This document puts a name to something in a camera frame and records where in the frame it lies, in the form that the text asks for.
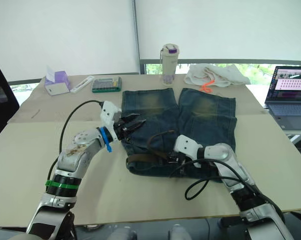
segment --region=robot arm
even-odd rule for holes
[[[243,179],[246,184],[231,179],[222,179],[222,181],[239,207],[240,217],[249,226],[247,234],[250,239],[293,240],[275,207],[270,203],[270,199],[260,192],[251,175],[237,161],[229,145],[218,143],[203,147],[193,139],[180,135],[175,142],[174,151],[185,154],[192,161],[197,159],[221,161],[233,168]],[[238,179],[227,166],[221,163],[214,164],[220,176]],[[194,165],[197,168],[201,167],[199,162],[195,162]]]
[[[111,152],[111,142],[126,138],[145,122],[127,127],[138,114],[120,118],[121,112],[113,103],[103,102],[100,118],[104,126],[78,133],[60,153],[54,175],[46,182],[46,192],[27,227],[28,234],[45,240],[73,238],[74,214],[70,209],[75,206],[77,191],[92,158],[104,147]]]

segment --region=beige tabletop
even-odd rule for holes
[[[158,81],[154,76],[122,77],[124,90],[151,89],[148,81]],[[74,77],[78,81],[82,78],[84,76]],[[133,85],[128,86],[132,79],[137,83],[132,82]],[[159,81],[151,84],[162,88]],[[0,134],[0,226],[22,227],[29,223],[45,190],[48,169],[58,155],[64,117],[82,101],[94,96],[116,104],[121,102],[121,92],[88,95],[90,89],[87,88],[74,95],[50,97],[41,87],[39,85],[34,90]],[[183,87],[189,86],[182,82],[174,86],[176,98]],[[214,87],[213,93],[236,97],[236,154],[259,189],[283,211],[300,210],[300,153],[245,86]],[[31,103],[42,98],[46,100]],[[33,118],[29,117],[32,111],[36,112],[32,105],[41,109]],[[63,109],[60,115],[55,114],[58,108]],[[64,146],[79,131],[101,125],[100,121],[86,118],[93,108],[89,106],[88,112],[77,115],[77,119],[75,117],[70,122]],[[100,108],[96,106],[95,109],[92,116],[98,119]],[[103,149],[93,158],[72,209],[76,225],[233,216],[239,213],[221,183],[210,182],[198,197],[187,201],[184,192],[194,179],[134,175],[126,169],[125,160],[126,152],[120,142],[113,144],[112,153]]]

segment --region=jeans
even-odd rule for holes
[[[226,143],[235,151],[234,129],[235,98],[207,94],[184,88],[178,105],[172,88],[163,90],[124,91],[122,94],[122,115],[140,114],[136,120],[146,119],[145,124],[121,141],[127,155],[151,154],[154,151],[170,153],[176,138],[183,134],[203,147]],[[149,139],[162,132],[173,133],[156,136],[148,146]],[[177,167],[159,162],[126,163],[130,172],[138,175],[168,177]],[[196,168],[189,165],[181,176],[201,178],[218,175],[217,170],[208,167]]]

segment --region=tissue box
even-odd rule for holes
[[[51,96],[70,92],[70,82],[65,71],[55,72],[55,82],[45,77],[44,86]]]

